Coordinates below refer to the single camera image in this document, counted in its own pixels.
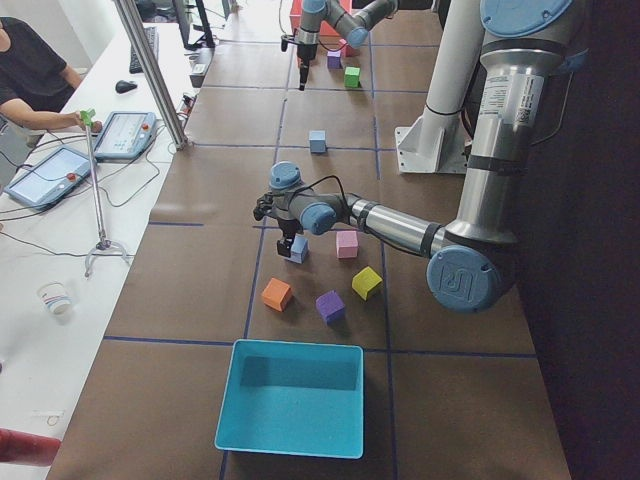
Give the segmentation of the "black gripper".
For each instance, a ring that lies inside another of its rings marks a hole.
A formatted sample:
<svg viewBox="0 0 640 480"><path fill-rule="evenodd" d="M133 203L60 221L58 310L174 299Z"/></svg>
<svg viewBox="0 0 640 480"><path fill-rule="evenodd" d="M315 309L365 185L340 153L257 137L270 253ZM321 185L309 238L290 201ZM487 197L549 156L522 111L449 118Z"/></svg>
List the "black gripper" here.
<svg viewBox="0 0 640 480"><path fill-rule="evenodd" d="M297 57L300 60L299 69L299 90L304 90L308 82L309 66L312 60L315 59L315 45L314 44L298 44L297 45Z"/></svg>
<svg viewBox="0 0 640 480"><path fill-rule="evenodd" d="M278 219L277 222L282 231L282 238L276 242L277 253L290 258L295 236L303 233L303 227L297 219Z"/></svg>

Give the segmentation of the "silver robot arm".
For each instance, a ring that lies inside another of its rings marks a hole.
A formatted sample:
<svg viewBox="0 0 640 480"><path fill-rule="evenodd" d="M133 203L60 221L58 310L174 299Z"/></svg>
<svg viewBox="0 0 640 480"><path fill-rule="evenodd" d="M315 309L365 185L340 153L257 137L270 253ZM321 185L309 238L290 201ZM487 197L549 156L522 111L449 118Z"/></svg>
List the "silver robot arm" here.
<svg viewBox="0 0 640 480"><path fill-rule="evenodd" d="M322 23L329 24L349 46L358 48L374 26L385 18L391 18L399 6L400 2L396 0L376 0L351 14L339 1L304 0L300 24L294 34L300 60L299 90L305 90L310 63L316 57Z"/></svg>
<svg viewBox="0 0 640 480"><path fill-rule="evenodd" d="M511 203L535 144L551 77L585 55L587 1L452 1L421 115L395 133L404 174L456 174L461 191L451 219L433 221L360 195L320 193L299 167L279 162L253 210L294 238L338 223L427 261L431 294L444 307L491 308L515 281Z"/></svg>

